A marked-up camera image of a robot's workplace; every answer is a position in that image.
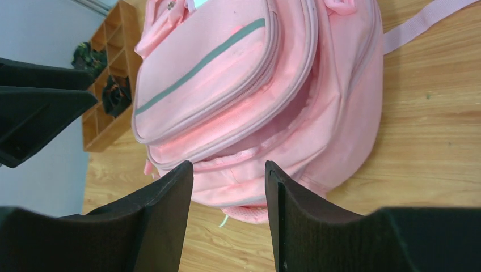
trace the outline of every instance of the green stripe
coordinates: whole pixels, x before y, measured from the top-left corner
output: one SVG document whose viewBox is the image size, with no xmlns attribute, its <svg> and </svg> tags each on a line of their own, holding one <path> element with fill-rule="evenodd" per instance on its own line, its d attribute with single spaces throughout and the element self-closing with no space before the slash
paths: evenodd
<svg viewBox="0 0 481 272">
<path fill-rule="evenodd" d="M 136 115 L 148 110 L 150 107 L 155 105 L 155 103 L 161 101 L 164 97 L 171 94 L 177 88 L 182 86 L 185 82 L 193 78 L 202 68 L 204 68 L 207 64 L 209 64 L 213 59 L 218 57 L 220 54 L 224 53 L 233 46 L 235 43 L 249 35 L 250 33 L 254 32 L 255 30 L 265 27 L 265 19 L 257 19 L 254 22 L 248 24 L 247 26 L 243 27 L 241 30 L 236 32 L 232 35 L 228 40 L 226 40 L 223 44 L 216 47 L 212 50 L 207 56 L 205 56 L 192 70 L 186 73 L 183 77 L 181 77 L 177 82 L 171 85 L 169 88 L 165 89 L 161 93 L 155 95 L 152 99 L 150 99 L 145 105 L 139 107 L 136 110 Z"/>
</svg>

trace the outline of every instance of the white wall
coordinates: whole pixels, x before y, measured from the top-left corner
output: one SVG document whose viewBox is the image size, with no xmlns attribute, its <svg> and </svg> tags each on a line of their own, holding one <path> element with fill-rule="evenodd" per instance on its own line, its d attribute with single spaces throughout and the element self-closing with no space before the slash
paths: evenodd
<svg viewBox="0 0 481 272">
<path fill-rule="evenodd" d="M 88 41 L 102 20 L 70 0 L 0 0 L 0 56 L 71 67 L 75 47 Z M 80 213 L 87 163 L 78 119 L 19 167 L 0 167 L 0 206 L 53 216 Z"/>
</svg>

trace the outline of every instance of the wooden organizer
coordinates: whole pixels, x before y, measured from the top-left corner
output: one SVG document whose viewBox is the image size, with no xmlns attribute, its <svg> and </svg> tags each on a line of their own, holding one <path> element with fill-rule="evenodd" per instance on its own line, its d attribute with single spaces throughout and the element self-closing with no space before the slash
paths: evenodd
<svg viewBox="0 0 481 272">
<path fill-rule="evenodd" d="M 136 93 L 137 73 L 142 58 L 134 52 L 140 41 L 135 7 L 120 0 L 90 40 L 93 49 L 107 51 L 108 65 L 88 89 L 99 100 L 82 115 L 83 149 L 102 152 L 130 129 L 132 105 L 114 118 L 104 112 L 102 90 L 109 75 L 129 77 L 132 99 Z"/>
</svg>

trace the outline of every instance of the pink backpack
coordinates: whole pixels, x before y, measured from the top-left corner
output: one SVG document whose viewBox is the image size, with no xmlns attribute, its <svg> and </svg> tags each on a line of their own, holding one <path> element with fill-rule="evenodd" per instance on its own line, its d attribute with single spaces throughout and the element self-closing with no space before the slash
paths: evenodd
<svg viewBox="0 0 481 272">
<path fill-rule="evenodd" d="M 145 173 L 190 160 L 192 200 L 250 223 L 268 220 L 266 160 L 325 197 L 372 150 L 383 55 L 473 2 L 434 0 L 384 35 L 375 0 L 149 0 L 132 116 Z"/>
</svg>

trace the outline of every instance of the wooden box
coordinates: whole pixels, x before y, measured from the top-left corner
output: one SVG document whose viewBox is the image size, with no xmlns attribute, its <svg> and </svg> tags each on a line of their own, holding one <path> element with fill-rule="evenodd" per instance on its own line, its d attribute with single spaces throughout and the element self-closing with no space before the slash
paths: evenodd
<svg viewBox="0 0 481 272">
<path fill-rule="evenodd" d="M 130 129 L 132 105 L 114 118 L 104 112 L 102 90 L 109 75 L 129 77 L 132 99 L 136 93 L 137 73 L 142 58 L 134 52 L 140 40 L 135 7 L 120 0 L 106 16 L 90 40 L 93 49 L 106 50 L 108 65 L 88 89 L 99 102 L 82 115 L 83 149 L 102 152 Z"/>
</svg>

